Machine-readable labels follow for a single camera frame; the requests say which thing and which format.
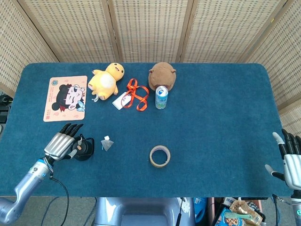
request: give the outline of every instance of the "cable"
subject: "cable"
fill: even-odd
[[[52,167],[50,166],[50,164],[49,164],[49,162],[48,162],[46,156],[43,158],[43,160],[44,160],[44,162],[46,163],[46,165],[47,165],[49,171],[51,172],[51,175],[53,175],[53,169],[52,169]]]
[[[62,224],[61,224],[61,226],[63,226],[64,223],[65,223],[65,220],[66,220],[66,218],[67,218],[68,209],[69,209],[69,193],[68,193],[68,190],[67,190],[66,186],[65,186],[61,181],[55,179],[53,176],[50,176],[50,180],[53,180],[53,181],[59,183],[59,184],[65,189],[65,192],[66,192],[66,195],[67,195],[67,208],[66,208],[66,213],[65,213],[64,220],[63,220],[63,222],[62,222]]]
[[[177,222],[176,222],[175,226],[180,226],[180,221],[181,221],[181,216],[182,216],[181,210],[182,210],[182,204],[183,204],[184,198],[182,197],[181,199],[182,199],[182,202],[181,202],[181,205],[180,205],[180,212],[178,214],[178,218],[177,218]]]
[[[55,197],[55,198],[54,198],[53,200],[51,200],[51,202],[48,204],[48,206],[47,206],[47,208],[46,208],[46,211],[45,211],[45,213],[44,213],[42,222],[41,222],[41,226],[43,225],[43,222],[44,222],[44,220],[45,220],[46,214],[47,214],[47,212],[48,212],[48,210],[49,210],[49,207],[50,207],[51,203],[52,203],[54,200],[56,200],[57,198],[59,198],[59,196]]]
[[[278,226],[278,224],[280,222],[280,213],[279,213],[279,209],[277,207],[277,198],[276,197],[277,196],[275,194],[273,194],[272,200],[273,200],[273,202],[275,204],[275,212],[276,212],[276,224],[275,225]]]
[[[285,201],[284,199],[280,198],[279,196],[275,195],[275,197],[276,197],[277,201],[284,202],[287,205],[291,205],[289,202]]]
[[[91,212],[90,212],[88,218],[86,219],[86,221],[85,221],[85,223],[84,223],[84,226],[86,226],[86,223],[88,222],[88,220],[90,219],[90,217],[91,217],[93,211],[95,210],[95,207],[96,207],[96,204],[97,204],[97,198],[96,198],[96,197],[94,197],[94,198],[95,198],[95,204],[94,204],[94,207],[93,207],[93,209],[91,210]]]

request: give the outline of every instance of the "black robotic finger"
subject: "black robotic finger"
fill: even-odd
[[[293,143],[293,153],[294,154],[300,154],[300,147],[297,142],[297,139],[293,136],[293,134],[289,133],[288,134],[291,137],[292,143]]]
[[[64,133],[70,125],[71,125],[71,123],[67,123],[66,125],[64,125],[64,127],[61,129],[60,133]]]
[[[65,132],[66,135],[69,135],[69,133],[74,129],[74,127],[76,127],[77,124],[71,125]]]
[[[282,129],[282,133],[285,139],[285,146],[286,146],[286,151],[289,154],[293,154],[294,153],[294,149],[293,149],[293,143],[292,143],[292,139],[290,137],[290,135],[287,133],[287,131],[285,129]]]
[[[70,137],[73,137],[76,133],[77,133],[77,131],[80,129],[80,127],[82,127],[84,124],[80,124],[80,125],[78,125],[77,127],[75,127],[72,131],[71,131],[71,133],[70,133]]]
[[[296,140],[297,140],[298,146],[299,146],[299,153],[298,154],[301,154],[301,138],[299,136],[296,136]]]
[[[278,147],[279,147],[279,150],[280,150],[280,153],[281,153],[281,158],[284,159],[284,156],[286,154],[288,154],[287,151],[286,151],[285,142],[283,141],[281,136],[279,136],[279,134],[276,133],[276,132],[273,132],[273,137],[275,138],[275,140],[278,144]]]
[[[283,173],[273,172],[273,173],[272,173],[272,176],[274,176],[274,177],[276,177],[276,178],[278,178],[278,179],[280,179],[280,180],[285,181],[285,177],[284,177],[284,174],[283,174]]]

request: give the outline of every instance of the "woven folding screen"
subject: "woven folding screen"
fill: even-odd
[[[187,0],[113,0],[125,62],[175,62]]]
[[[0,27],[0,87],[13,97],[27,64],[56,59],[11,0],[0,0]]]
[[[114,62],[113,43],[101,0],[20,0],[63,62]]]
[[[258,62],[269,72],[284,128],[301,134],[301,0],[295,0],[253,52],[248,62]]]
[[[301,137],[301,105],[292,108],[288,112],[280,115],[280,119],[287,131]]]
[[[237,62],[280,0],[200,0],[181,62]]]

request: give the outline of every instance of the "brown bear plush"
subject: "brown bear plush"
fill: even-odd
[[[165,86],[170,91],[175,82],[175,69],[166,62],[155,64],[149,73],[149,86],[156,90],[158,86]]]

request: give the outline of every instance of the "red lanyard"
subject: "red lanyard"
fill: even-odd
[[[137,90],[138,88],[144,89],[144,90],[146,91],[146,93],[147,93],[146,96],[141,97],[141,96],[136,95],[136,90]],[[137,98],[137,99],[140,100],[140,103],[139,103],[138,106],[137,106],[137,110],[140,111],[140,112],[143,112],[143,111],[147,108],[147,100],[146,100],[146,99],[149,97],[149,93],[150,93],[149,90],[148,90],[145,86],[138,86],[138,82],[137,82],[136,79],[131,79],[131,80],[128,82],[128,84],[127,84],[127,89],[128,89],[128,91],[127,91],[127,93],[124,95],[124,97],[125,97],[127,94],[130,94],[130,95],[131,95],[131,101],[130,101],[129,105],[126,105],[126,106],[123,106],[123,105],[122,105],[122,101],[121,101],[121,105],[122,105],[124,108],[130,108],[130,107],[132,106],[132,104],[133,104],[134,98]]]

